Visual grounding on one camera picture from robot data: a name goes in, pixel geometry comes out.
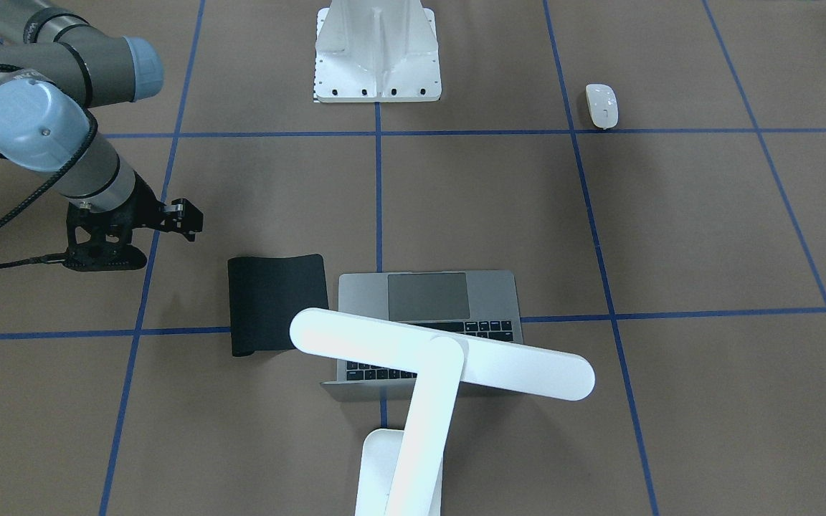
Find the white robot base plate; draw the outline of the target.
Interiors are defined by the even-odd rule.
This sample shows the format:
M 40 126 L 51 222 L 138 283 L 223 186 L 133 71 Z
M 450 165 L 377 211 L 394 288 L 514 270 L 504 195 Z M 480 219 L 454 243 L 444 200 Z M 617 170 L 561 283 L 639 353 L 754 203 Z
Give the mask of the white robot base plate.
M 315 17 L 316 102 L 436 102 L 436 17 L 419 1 L 332 1 Z

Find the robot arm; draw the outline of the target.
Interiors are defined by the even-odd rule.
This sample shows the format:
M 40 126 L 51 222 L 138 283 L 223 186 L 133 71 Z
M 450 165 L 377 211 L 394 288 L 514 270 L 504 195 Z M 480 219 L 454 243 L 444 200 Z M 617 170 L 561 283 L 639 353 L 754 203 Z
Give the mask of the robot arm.
M 0 218 L 0 229 L 50 191 L 68 203 L 64 252 L 0 269 L 138 270 L 148 259 L 133 245 L 137 229 L 196 239 L 203 213 L 187 199 L 161 202 L 92 113 L 155 97 L 163 82 L 163 62 L 147 40 L 113 38 L 49 1 L 0 1 L 0 159 L 42 179 Z

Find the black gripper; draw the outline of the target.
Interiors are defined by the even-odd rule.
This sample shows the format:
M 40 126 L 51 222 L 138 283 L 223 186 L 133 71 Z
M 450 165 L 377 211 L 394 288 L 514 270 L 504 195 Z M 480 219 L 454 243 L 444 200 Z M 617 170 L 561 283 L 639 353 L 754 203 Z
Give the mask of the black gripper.
M 62 265 L 76 272 L 112 272 L 146 267 L 148 257 L 132 245 L 135 229 L 173 232 L 196 241 L 204 215 L 188 199 L 158 201 L 151 187 L 135 174 L 131 195 L 118 208 L 96 213 L 69 206 L 67 248 Z

